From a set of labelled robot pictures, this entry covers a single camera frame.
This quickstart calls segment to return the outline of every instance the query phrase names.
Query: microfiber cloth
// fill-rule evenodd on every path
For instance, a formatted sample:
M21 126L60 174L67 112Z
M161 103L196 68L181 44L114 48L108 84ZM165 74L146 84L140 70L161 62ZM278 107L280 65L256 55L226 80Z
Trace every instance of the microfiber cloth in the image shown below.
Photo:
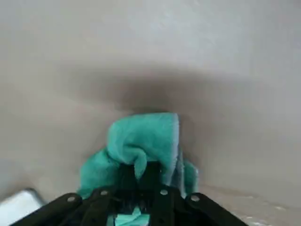
M179 117L175 113L128 116L114 122L107 146L92 155L80 169L78 193L87 198L94 189L113 186L121 163L134 165L137 180L148 161L161 164L161 183L177 187L181 195L196 192L198 170L183 160L179 148ZM118 215L117 226L145 226L149 216L135 208L132 215Z

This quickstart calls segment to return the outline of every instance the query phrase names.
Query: floor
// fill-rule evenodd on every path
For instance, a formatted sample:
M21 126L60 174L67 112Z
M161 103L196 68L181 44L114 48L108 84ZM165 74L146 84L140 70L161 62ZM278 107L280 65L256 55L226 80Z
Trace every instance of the floor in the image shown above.
M301 2L0 1L0 197L52 200L116 119L178 112L208 186L301 208Z

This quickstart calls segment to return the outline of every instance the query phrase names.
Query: metal rivet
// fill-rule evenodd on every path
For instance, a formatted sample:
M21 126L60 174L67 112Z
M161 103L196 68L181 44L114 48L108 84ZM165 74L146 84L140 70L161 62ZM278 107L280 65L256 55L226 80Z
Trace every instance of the metal rivet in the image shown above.
M198 202L199 201L199 197L197 197L196 195L193 195L191 197L191 200L193 200L194 202Z
M106 190L100 192L100 195L107 195L107 194L108 194L108 191L106 191Z
M168 191L167 191L167 190L161 190L161 191L160 191L160 194L161 194L161 195L167 195L167 194L168 194Z
M75 197L70 196L70 197L67 199L67 202L73 202L74 200L75 200Z

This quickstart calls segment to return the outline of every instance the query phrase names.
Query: white wall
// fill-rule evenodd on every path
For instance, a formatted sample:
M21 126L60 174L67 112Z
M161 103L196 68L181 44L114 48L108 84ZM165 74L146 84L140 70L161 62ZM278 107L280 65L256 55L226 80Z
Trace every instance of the white wall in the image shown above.
M204 183L301 207L300 20L297 0L0 1L0 192L74 191L115 119L169 110Z

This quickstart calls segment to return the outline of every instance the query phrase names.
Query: green towel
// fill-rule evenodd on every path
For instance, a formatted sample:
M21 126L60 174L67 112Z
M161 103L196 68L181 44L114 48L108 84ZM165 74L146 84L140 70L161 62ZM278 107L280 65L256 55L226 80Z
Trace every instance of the green towel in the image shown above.
M87 198L95 188L114 185L121 163L134 165L139 179L147 161L160 162L161 182L178 187L183 197L196 192L198 170L183 160L178 145L179 118L175 113L140 114L120 119L109 129L107 146L81 167L78 193ZM133 215L118 215L116 225L147 225L148 219L148 215L136 208Z

